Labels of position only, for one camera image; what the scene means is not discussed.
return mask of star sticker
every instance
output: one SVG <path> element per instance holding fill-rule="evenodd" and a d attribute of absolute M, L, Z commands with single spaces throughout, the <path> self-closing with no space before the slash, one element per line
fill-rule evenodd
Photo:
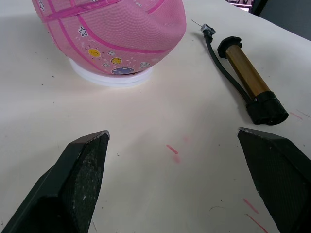
<path fill-rule="evenodd" d="M 79 33 L 81 34 L 82 37 L 88 36 L 86 29 L 84 29 L 82 26 L 80 26 Z"/>
<path fill-rule="evenodd" d="M 41 9 L 42 11 L 44 11 L 44 5 L 43 5 L 42 1 L 39 0 L 38 2 L 39 2 L 40 9 Z"/>

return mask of black background object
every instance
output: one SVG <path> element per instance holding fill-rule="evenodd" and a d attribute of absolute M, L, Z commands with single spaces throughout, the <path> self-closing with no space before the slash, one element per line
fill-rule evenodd
<path fill-rule="evenodd" d="M 259 16 L 267 2 L 268 0 L 254 0 L 253 7 L 250 13 Z"/>
<path fill-rule="evenodd" d="M 311 232 L 311 161 L 290 140 L 240 128 L 255 187 L 281 233 Z"/>
<path fill-rule="evenodd" d="M 2 233 L 87 233 L 102 185 L 109 132 L 67 145 Z"/>

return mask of white table surface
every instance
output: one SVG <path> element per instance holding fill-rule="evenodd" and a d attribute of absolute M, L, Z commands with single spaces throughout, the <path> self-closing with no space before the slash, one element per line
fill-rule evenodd
<path fill-rule="evenodd" d="M 224 0 L 185 0 L 188 25 L 177 48 L 154 67 L 149 81 L 114 89 L 74 73 L 31 1 L 4 4 L 0 11 L 4 226 L 69 142 L 109 130 L 104 179 L 93 216 L 97 232 L 264 232 L 245 214 L 269 233 L 278 232 L 255 189 L 237 132 L 239 127 L 272 132 L 311 155 L 310 41 Z M 215 49 L 227 36 L 241 37 L 243 51 L 269 87 L 285 109 L 299 117 L 290 114 L 277 126 L 253 125 L 242 98 L 213 64 L 200 27 L 191 19 L 216 30 Z M 228 62 L 222 62 L 233 74 Z M 166 144 L 179 152 L 180 163 Z M 89 232 L 96 232 L 93 223 Z"/>

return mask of pink ink mark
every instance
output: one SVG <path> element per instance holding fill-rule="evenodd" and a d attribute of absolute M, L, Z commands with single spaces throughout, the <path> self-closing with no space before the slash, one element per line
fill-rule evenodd
<path fill-rule="evenodd" d="M 179 164 L 179 163 L 180 163 L 180 157 L 179 157 L 179 155 L 178 155 L 178 154 L 175 154 L 175 155 L 173 156 L 173 160 L 175 161 L 175 163 Z"/>
<path fill-rule="evenodd" d="M 266 229 L 264 229 L 256 220 L 254 220 L 250 215 L 245 214 L 248 216 L 253 222 L 255 222 L 264 232 L 268 233 Z"/>
<path fill-rule="evenodd" d="M 189 138 L 187 136 L 183 136 L 184 142 L 189 142 Z"/>
<path fill-rule="evenodd" d="M 259 214 L 258 210 L 256 210 L 256 208 L 245 198 L 243 198 L 243 201 L 256 213 Z"/>
<path fill-rule="evenodd" d="M 292 115 L 294 115 L 295 117 L 297 117 L 297 118 L 299 118 L 299 119 L 303 120 L 303 118 L 302 118 L 301 116 L 298 116 L 298 115 L 297 115 L 297 114 L 295 114 L 295 113 L 290 112 L 290 114 L 292 114 Z"/>
<path fill-rule="evenodd" d="M 170 145 L 166 145 L 171 151 L 173 151 L 174 152 L 174 154 L 178 154 L 178 152 L 173 148 L 173 147 L 171 147 Z"/>

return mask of black hose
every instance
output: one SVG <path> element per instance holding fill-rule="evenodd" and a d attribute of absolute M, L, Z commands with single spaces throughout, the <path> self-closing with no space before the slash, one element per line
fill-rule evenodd
<path fill-rule="evenodd" d="M 215 65 L 218 67 L 218 69 L 222 72 L 222 74 L 229 80 L 229 82 L 231 82 L 231 84 L 237 89 L 237 91 L 239 92 L 239 94 L 243 97 L 243 99 L 245 100 L 246 104 L 252 102 L 251 98 L 248 96 L 248 94 L 246 93 L 246 91 L 241 87 L 240 84 L 238 84 L 238 82 L 226 71 L 226 69 L 223 67 L 223 65 L 220 63 L 220 61 L 218 60 L 212 45 L 210 44 L 212 41 L 212 38 L 209 36 L 205 36 L 205 41 L 206 41 L 206 45 L 208 48 L 208 51 L 210 53 L 210 56 L 212 57 Z"/>

